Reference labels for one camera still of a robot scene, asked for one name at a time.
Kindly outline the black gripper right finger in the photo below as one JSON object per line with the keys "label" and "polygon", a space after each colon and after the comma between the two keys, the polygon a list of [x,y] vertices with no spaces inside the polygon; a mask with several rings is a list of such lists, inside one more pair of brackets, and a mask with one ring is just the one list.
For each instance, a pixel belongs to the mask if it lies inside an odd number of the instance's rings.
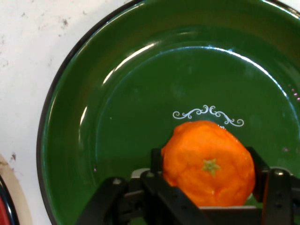
{"label": "black gripper right finger", "polygon": [[300,213],[300,179],[279,167],[270,167],[252,147],[246,147],[255,166],[253,196],[262,203],[262,225],[293,225]]}

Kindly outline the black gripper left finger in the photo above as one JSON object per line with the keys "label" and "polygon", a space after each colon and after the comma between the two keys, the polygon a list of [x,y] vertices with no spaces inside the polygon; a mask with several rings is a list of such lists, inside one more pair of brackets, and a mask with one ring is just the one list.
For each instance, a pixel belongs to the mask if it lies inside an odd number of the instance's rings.
{"label": "black gripper left finger", "polygon": [[130,181],[109,177],[97,188],[76,221],[77,225],[128,225],[143,218],[148,225],[200,222],[199,209],[162,177],[161,149],[152,149],[150,169]]}

